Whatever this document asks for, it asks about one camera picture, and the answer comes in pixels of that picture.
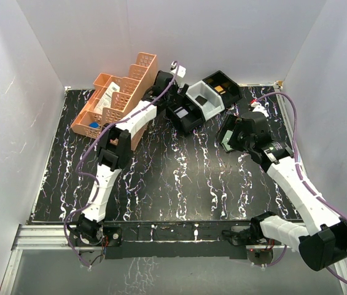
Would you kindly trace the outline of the white plastic bin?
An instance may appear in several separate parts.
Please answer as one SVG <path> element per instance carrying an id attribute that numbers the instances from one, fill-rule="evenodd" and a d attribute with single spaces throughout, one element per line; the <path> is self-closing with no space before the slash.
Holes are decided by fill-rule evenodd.
<path id="1" fill-rule="evenodd" d="M 221 96 L 203 81 L 191 85 L 186 95 L 200 107 L 205 121 L 212 119 L 225 109 Z"/>

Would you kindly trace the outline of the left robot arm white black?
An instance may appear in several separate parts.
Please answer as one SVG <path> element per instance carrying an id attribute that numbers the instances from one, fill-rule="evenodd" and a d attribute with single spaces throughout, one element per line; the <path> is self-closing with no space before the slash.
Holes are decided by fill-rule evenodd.
<path id="1" fill-rule="evenodd" d="M 176 78 L 184 74 L 184 68 L 177 61 L 171 64 L 172 73 L 159 71 L 155 83 L 146 92 L 157 92 L 144 98 L 123 119 L 105 126 L 97 139 L 88 148 L 76 166 L 76 173 L 90 177 L 93 186 L 87 203 L 68 214 L 64 220 L 64 231 L 80 238 L 88 245 L 99 245 L 103 240 L 103 221 L 112 188 L 120 172 L 128 165 L 133 151 L 131 141 L 135 134 L 154 120 L 168 106 L 183 97 Z M 96 174 L 82 172 L 84 160 L 93 148 L 98 158 Z"/>

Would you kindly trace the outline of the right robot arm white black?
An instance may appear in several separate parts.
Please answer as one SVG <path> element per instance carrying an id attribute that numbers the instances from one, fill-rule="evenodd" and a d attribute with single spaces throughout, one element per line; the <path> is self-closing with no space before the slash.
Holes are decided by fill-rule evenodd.
<path id="1" fill-rule="evenodd" d="M 347 219 L 323 205 L 314 186 L 299 177 L 294 152 L 285 142 L 273 139 L 262 112 L 228 115 L 217 140 L 223 147 L 248 153 L 283 190 L 304 222 L 300 226 L 267 211 L 251 218 L 245 230 L 224 230 L 223 236 L 232 245 L 277 240 L 298 251 L 315 271 L 347 258 Z"/>

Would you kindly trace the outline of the black bin with white card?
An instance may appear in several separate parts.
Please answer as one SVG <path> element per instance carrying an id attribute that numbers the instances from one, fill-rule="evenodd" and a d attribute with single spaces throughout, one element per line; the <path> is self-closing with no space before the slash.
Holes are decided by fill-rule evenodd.
<path id="1" fill-rule="evenodd" d="M 185 109 L 188 112 L 188 114 L 181 119 L 176 115 L 176 112 L 180 109 Z M 174 127 L 185 134 L 192 132 L 205 122 L 201 109 L 195 104 L 173 106 L 166 110 L 166 115 L 172 121 Z"/>

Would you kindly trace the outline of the green card holder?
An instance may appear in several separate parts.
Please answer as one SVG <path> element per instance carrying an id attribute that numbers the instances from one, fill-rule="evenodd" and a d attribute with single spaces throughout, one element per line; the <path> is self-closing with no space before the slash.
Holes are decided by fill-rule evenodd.
<path id="1" fill-rule="evenodd" d="M 222 139 L 220 140 L 220 145 L 222 146 L 223 150 L 227 153 L 232 152 L 234 150 L 234 148 L 232 148 L 228 143 L 230 141 L 230 138 L 232 137 L 232 134 L 233 132 L 231 130 L 227 130 Z"/>

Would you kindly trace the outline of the black bin with gold card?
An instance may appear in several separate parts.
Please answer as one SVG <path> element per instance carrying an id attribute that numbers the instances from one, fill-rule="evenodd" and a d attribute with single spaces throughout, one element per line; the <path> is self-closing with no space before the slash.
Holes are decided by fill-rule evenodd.
<path id="1" fill-rule="evenodd" d="M 242 99 L 240 86 L 222 71 L 216 71 L 202 81 L 211 87 L 221 98 L 225 109 Z"/>

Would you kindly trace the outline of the peach plastic desk organizer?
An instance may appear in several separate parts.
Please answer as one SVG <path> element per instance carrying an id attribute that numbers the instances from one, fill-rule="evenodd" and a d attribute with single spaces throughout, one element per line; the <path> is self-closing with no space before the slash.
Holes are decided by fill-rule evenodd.
<path id="1" fill-rule="evenodd" d="M 100 73 L 93 83 L 93 95 L 71 124 L 73 132 L 95 139 L 105 124 L 123 119 L 136 107 L 146 90 L 153 86 L 157 73 L 157 56 L 145 52 L 138 53 L 136 63 L 130 65 L 127 76 Z M 102 114 L 95 113 L 95 106 L 111 82 L 115 82 L 120 90 L 112 94 L 110 108 L 104 108 Z M 100 128 L 89 127 L 92 122 L 97 122 Z"/>

